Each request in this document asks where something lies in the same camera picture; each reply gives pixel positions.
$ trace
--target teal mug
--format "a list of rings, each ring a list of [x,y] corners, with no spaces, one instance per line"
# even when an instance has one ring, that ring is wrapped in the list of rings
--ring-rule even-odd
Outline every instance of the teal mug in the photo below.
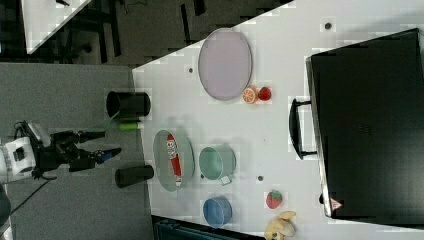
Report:
[[[200,152],[199,166],[203,176],[209,180],[220,180],[224,186],[232,182],[236,156],[227,145],[206,147]]]

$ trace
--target warning label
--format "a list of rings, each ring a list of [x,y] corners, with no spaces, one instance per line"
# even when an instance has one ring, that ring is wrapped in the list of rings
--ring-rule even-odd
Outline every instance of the warning label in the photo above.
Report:
[[[331,202],[331,209],[333,209],[333,211],[341,208],[343,205],[339,202],[337,202],[336,200],[330,198],[330,202]]]

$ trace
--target small cup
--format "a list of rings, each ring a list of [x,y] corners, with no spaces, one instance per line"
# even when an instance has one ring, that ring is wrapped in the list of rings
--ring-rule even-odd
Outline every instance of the small cup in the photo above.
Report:
[[[236,157],[227,145],[206,147],[200,152],[199,166],[207,179],[219,179],[224,186],[232,182],[231,174],[236,167]]]
[[[203,216],[213,228],[220,228],[227,224],[232,214],[231,204],[225,197],[211,198],[203,204]]]

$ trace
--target plate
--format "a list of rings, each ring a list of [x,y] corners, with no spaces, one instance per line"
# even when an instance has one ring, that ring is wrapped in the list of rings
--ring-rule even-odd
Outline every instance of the plate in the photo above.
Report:
[[[181,166],[181,185],[175,184],[175,175],[171,160],[169,159],[166,140],[172,134],[177,145],[178,158]],[[193,149],[187,137],[180,131],[160,130],[153,142],[153,154],[156,165],[156,174],[163,188],[169,192],[175,192],[187,185],[194,174]]]
[[[199,54],[199,77],[213,98],[228,101],[243,94],[252,73],[252,54],[243,34],[230,28],[212,32]]]

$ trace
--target blue cup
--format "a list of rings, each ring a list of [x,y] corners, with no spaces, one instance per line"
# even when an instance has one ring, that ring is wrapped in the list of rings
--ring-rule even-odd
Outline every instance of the blue cup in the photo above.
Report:
[[[220,228],[227,224],[232,214],[231,204],[225,197],[211,198],[203,204],[203,215],[213,228]]]

